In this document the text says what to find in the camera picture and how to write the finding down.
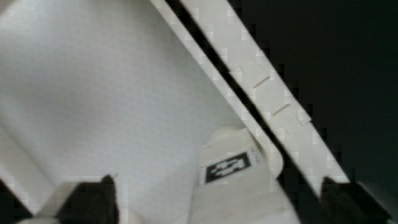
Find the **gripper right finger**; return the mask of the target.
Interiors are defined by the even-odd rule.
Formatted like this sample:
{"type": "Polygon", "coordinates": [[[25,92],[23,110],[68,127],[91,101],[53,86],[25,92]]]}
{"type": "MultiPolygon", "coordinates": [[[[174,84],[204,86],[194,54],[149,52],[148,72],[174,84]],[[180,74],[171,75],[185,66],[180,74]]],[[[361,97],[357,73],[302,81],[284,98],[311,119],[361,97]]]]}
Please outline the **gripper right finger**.
{"type": "Polygon", "coordinates": [[[398,224],[393,215],[357,182],[323,178],[320,224],[398,224]]]}

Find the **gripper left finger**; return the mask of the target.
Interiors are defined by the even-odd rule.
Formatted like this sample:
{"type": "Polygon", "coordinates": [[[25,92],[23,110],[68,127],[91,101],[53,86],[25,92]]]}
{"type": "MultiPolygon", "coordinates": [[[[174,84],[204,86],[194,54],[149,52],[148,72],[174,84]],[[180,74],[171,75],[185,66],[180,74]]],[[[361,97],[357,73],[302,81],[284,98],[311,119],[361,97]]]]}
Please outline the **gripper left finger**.
{"type": "Polygon", "coordinates": [[[30,218],[16,224],[119,224],[116,181],[64,183],[30,218]]]}

